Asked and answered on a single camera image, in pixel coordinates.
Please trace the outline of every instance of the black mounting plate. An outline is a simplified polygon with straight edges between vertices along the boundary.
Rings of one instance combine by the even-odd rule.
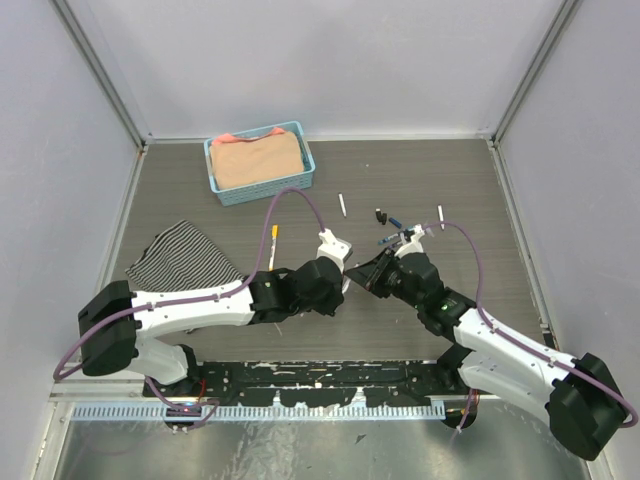
[[[444,386],[438,365],[424,361],[205,362],[199,368],[204,398],[216,397],[223,406],[271,406],[278,392],[286,407],[298,402],[310,408],[345,406],[358,387],[370,408],[428,406],[430,396],[469,391],[459,383]],[[188,392],[162,388],[165,396],[197,397],[202,386],[196,383]],[[147,385],[143,395],[154,396]]]

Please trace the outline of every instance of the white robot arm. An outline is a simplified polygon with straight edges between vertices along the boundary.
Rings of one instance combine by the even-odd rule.
[[[445,287],[420,244],[423,235],[421,225],[405,230],[397,251],[388,248],[345,275],[378,297],[403,300],[427,330],[453,343],[438,360],[445,384],[498,395],[548,424],[571,452],[595,459],[631,413],[604,362],[541,345]]]
[[[224,297],[224,293],[238,290],[243,283],[240,280],[219,287],[164,293],[130,292],[127,282],[108,285],[80,312],[81,333],[125,303],[139,311],[105,328],[82,346],[83,372],[107,375],[126,369],[163,385],[174,384],[188,377],[195,356],[189,347],[167,345],[156,337],[216,325],[281,322],[299,311],[333,315],[344,300],[342,274],[351,245],[328,229],[319,237],[321,245],[315,260],[297,271],[258,272],[246,288],[231,297]],[[202,301],[203,297],[211,300]]]

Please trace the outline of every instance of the plastic basket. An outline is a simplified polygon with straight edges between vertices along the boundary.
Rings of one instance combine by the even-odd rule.
[[[253,130],[245,130],[244,132],[234,133],[233,135],[243,138],[261,137],[273,130],[274,127],[280,127],[288,132],[293,132],[296,135],[298,143],[300,144],[300,152],[302,153],[304,172],[275,178],[273,180],[267,180],[265,182],[252,183],[251,185],[245,185],[243,187],[220,190],[216,184],[215,178],[213,177],[213,171],[211,169],[211,154],[209,153],[209,147],[211,146],[211,142],[213,142],[214,138],[209,138],[204,142],[204,155],[207,163],[207,172],[209,172],[211,191],[218,196],[218,199],[223,206],[228,207],[229,205],[235,205],[237,203],[272,197],[284,187],[309,188],[313,185],[313,172],[316,170],[316,164],[313,162],[313,156],[309,150],[309,145],[304,140],[304,132],[299,122],[278,123],[267,127],[255,128]]]

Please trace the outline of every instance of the white wall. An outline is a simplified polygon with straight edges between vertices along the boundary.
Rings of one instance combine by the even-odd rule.
[[[0,455],[22,479],[135,160],[49,2],[0,4]]]
[[[156,138],[493,132],[560,3],[71,1]]]
[[[640,4],[583,2],[504,141],[561,345],[640,407]],[[609,460],[637,479],[640,427]]]

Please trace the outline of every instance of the folded towel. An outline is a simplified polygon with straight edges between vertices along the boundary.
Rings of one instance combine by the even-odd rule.
[[[304,172],[300,144],[292,132],[247,142],[213,142],[209,152],[221,190]]]

